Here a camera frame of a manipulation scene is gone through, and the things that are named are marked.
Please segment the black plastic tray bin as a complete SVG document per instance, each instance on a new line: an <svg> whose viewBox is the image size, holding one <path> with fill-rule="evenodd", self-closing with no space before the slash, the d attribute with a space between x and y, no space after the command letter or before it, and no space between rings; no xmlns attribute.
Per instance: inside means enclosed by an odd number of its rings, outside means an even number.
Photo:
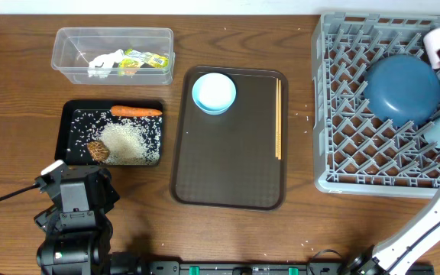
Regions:
<svg viewBox="0 0 440 275"><path fill-rule="evenodd" d="M67 130L70 126L70 120L76 110L109 110L112 106L123 105L137 108L152 108L163 111L163 105L157 100L114 100L114 99L76 99L70 100L63 106L62 116L60 120L60 129L57 138L57 146L55 158L61 160L63 156L63 145L68 138ZM160 157L163 147L163 122L162 122L162 145L160 149ZM129 167L153 167L153 166L129 166Z"/></svg>

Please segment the pink plastic cup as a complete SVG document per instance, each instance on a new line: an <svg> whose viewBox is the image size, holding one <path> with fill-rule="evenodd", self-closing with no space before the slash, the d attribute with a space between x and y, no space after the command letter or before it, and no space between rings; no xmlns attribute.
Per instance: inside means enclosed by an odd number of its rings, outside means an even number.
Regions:
<svg viewBox="0 0 440 275"><path fill-rule="evenodd" d="M428 32L423 38L423 43L431 68L434 70L440 69L440 58L438 56L438 51L440 50L440 28Z"/></svg>

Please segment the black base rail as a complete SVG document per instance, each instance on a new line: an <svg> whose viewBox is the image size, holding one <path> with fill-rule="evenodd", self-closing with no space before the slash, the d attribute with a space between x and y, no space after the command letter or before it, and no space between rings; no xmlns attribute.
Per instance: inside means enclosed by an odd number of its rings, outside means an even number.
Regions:
<svg viewBox="0 0 440 275"><path fill-rule="evenodd" d="M269 263L206 263L174 260L147 261L126 252L111 255L103 270L111 275L337 275L343 265L332 262L309 264Z"/></svg>

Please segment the wooden chopstick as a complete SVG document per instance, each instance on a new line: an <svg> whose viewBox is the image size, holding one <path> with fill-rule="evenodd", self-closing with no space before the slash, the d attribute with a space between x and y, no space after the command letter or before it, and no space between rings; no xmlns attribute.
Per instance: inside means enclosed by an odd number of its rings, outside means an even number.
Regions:
<svg viewBox="0 0 440 275"><path fill-rule="evenodd" d="M278 160L281 159L280 156L280 80L276 79L276 157Z"/></svg>
<svg viewBox="0 0 440 275"><path fill-rule="evenodd" d="M277 79L277 158L278 160L281 160L282 158L282 106L281 106L281 100L282 100L282 86L281 86L281 80Z"/></svg>

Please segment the white rice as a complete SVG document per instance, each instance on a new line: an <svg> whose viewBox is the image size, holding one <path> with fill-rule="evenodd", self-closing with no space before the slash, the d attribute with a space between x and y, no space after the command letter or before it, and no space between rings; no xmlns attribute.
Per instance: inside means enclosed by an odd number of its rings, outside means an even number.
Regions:
<svg viewBox="0 0 440 275"><path fill-rule="evenodd" d="M160 116L120 117L109 110L76 110L60 158L69 165L153 166L160 160ZM102 141L110 150L104 162L92 159L87 144Z"/></svg>

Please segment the orange carrot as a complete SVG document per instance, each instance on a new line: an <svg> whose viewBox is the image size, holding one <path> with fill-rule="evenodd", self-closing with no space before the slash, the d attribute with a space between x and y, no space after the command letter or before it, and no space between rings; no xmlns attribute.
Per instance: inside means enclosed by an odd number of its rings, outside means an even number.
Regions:
<svg viewBox="0 0 440 275"><path fill-rule="evenodd" d="M121 117L151 117L161 116L162 111L152 108L137 108L123 105L112 106L110 112L114 116Z"/></svg>

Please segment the brown food scrap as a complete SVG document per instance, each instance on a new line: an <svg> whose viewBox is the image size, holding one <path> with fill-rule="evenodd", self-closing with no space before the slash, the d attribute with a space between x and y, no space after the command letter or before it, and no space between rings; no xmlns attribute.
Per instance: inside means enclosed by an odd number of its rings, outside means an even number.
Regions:
<svg viewBox="0 0 440 275"><path fill-rule="evenodd" d="M104 162L110 155L110 150L102 141L91 141L87 144L87 149L93 160Z"/></svg>

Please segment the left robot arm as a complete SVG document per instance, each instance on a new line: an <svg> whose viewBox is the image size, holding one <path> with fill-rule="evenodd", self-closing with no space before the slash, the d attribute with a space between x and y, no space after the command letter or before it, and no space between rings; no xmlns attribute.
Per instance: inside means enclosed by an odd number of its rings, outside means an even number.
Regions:
<svg viewBox="0 0 440 275"><path fill-rule="evenodd" d="M113 227L106 214L120 195L108 169L68 167L58 160L35 179L53 205L34 217L45 233L37 249L42 274L147 274L148 265L127 252L111 253Z"/></svg>

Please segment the light blue bowl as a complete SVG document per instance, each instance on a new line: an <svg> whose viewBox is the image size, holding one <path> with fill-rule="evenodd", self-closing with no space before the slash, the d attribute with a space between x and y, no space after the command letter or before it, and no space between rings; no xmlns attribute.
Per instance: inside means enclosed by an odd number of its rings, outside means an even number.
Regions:
<svg viewBox="0 0 440 275"><path fill-rule="evenodd" d="M192 100L208 115L220 115L234 103L237 89L234 81L222 73L206 73L192 87Z"/></svg>

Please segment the brown serving tray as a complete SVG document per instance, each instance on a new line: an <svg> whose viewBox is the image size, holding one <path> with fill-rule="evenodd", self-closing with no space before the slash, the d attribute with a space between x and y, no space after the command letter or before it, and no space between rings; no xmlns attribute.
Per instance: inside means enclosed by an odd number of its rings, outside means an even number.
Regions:
<svg viewBox="0 0 440 275"><path fill-rule="evenodd" d="M208 115L192 97L194 82L222 73L237 95L223 114ZM282 86L282 158L276 157L276 79ZM287 78L276 70L194 66L183 79L170 192L177 201L270 211L286 196Z"/></svg>

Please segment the yellow green snack wrapper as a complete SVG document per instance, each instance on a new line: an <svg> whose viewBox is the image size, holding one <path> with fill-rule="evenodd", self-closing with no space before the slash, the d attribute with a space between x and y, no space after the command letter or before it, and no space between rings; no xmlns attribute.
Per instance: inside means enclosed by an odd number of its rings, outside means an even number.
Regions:
<svg viewBox="0 0 440 275"><path fill-rule="evenodd" d="M119 76L133 76L141 68L163 69L169 64L167 57L151 52L140 52L128 49L124 58L118 63Z"/></svg>

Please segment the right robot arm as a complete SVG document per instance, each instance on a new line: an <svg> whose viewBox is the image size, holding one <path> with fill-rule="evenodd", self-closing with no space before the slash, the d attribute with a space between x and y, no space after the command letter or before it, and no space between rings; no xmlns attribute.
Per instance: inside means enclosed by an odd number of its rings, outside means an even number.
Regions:
<svg viewBox="0 0 440 275"><path fill-rule="evenodd" d="M440 49L437 50L440 61ZM424 133L429 145L440 147L440 118ZM406 274L413 263L440 242L440 187L434 197L402 230L370 247L341 267L339 274Z"/></svg>

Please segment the white tissue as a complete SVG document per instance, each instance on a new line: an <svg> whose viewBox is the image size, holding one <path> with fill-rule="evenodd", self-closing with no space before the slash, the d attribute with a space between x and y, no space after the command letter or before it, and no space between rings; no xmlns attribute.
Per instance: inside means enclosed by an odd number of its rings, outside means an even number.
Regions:
<svg viewBox="0 0 440 275"><path fill-rule="evenodd" d="M89 63L88 76L105 79L111 73L115 65L118 65L125 58L124 51L118 49L113 53L97 56Z"/></svg>

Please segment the clear plastic bin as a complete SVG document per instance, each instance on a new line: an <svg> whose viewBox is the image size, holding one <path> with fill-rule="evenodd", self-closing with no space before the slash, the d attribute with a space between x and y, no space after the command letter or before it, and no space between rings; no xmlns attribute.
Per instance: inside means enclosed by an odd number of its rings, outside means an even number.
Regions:
<svg viewBox="0 0 440 275"><path fill-rule="evenodd" d="M133 76L119 76L118 65L105 79L88 76L89 63L118 49L151 52L169 59L163 69L141 68ZM74 84L169 85L173 81L173 32L163 27L64 27L57 32L51 66Z"/></svg>

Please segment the dark blue plate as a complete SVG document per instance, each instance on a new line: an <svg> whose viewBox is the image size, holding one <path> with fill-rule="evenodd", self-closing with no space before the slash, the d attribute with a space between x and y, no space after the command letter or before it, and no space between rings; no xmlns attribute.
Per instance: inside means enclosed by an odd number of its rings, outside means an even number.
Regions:
<svg viewBox="0 0 440 275"><path fill-rule="evenodd" d="M424 124L437 109L440 82L434 70L417 57L394 55L377 61L364 76L364 97L381 121L401 127Z"/></svg>

